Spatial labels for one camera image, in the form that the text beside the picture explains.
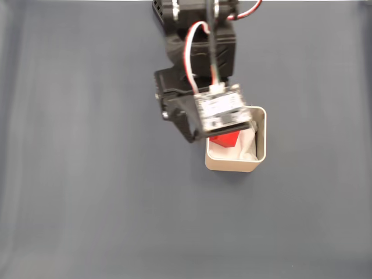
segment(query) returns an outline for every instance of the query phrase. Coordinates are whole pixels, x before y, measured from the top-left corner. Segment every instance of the wire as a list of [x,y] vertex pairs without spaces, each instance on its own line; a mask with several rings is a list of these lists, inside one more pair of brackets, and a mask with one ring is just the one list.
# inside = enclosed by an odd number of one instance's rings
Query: wire
[[[246,12],[244,13],[241,13],[237,16],[237,19],[243,19],[249,15],[251,15],[262,3],[262,0],[257,0],[257,2],[255,3],[255,5],[253,7],[251,7],[249,10],[247,10]],[[234,20],[234,15],[229,15],[227,17],[228,20]]]
[[194,94],[197,94],[199,93],[199,90],[198,90],[198,86],[194,80],[194,77],[192,75],[192,69],[191,69],[191,45],[192,45],[192,39],[194,38],[194,35],[195,35],[195,32],[196,32],[196,29],[198,29],[199,26],[203,26],[203,31],[206,33],[206,34],[210,34],[210,31],[209,31],[209,27],[208,27],[208,24],[207,22],[203,22],[203,21],[200,21],[200,22],[195,22],[191,27],[190,29],[188,30],[188,33],[186,35],[186,39],[185,39],[185,49],[184,49],[184,66],[185,66],[185,72],[186,72],[186,76],[187,76],[187,79],[191,85],[191,88],[194,92]]
[[210,31],[210,34],[208,36],[210,68],[212,73],[216,77],[216,83],[219,83],[220,77],[217,67],[216,38],[214,36],[214,1],[212,2],[212,0],[206,0],[206,18]]

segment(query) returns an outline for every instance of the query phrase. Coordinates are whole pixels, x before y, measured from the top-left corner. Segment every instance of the open container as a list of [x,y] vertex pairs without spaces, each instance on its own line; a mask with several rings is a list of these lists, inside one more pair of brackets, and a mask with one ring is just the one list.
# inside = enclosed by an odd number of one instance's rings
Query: open container
[[205,165],[210,170],[240,171],[249,173],[266,157],[266,111],[260,106],[249,106],[253,120],[257,123],[256,153],[258,160],[223,159],[213,156],[213,146],[206,139]]

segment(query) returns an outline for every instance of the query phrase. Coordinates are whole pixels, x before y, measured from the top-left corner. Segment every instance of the red block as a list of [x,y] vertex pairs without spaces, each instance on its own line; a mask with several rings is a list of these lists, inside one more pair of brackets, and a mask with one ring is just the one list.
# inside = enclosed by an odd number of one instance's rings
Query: red block
[[238,137],[239,131],[223,135],[217,135],[215,137],[210,137],[209,139],[215,144],[219,144],[223,147],[234,147],[235,144],[237,144]]

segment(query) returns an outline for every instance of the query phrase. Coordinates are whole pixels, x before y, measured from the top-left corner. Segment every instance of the gray surface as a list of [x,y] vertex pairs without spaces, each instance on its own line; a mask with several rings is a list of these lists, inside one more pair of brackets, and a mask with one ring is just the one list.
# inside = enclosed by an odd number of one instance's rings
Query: gray surface
[[0,277],[371,278],[371,115],[356,2],[268,2],[234,80],[267,158],[212,172],[161,121],[149,2],[30,4],[10,110]]

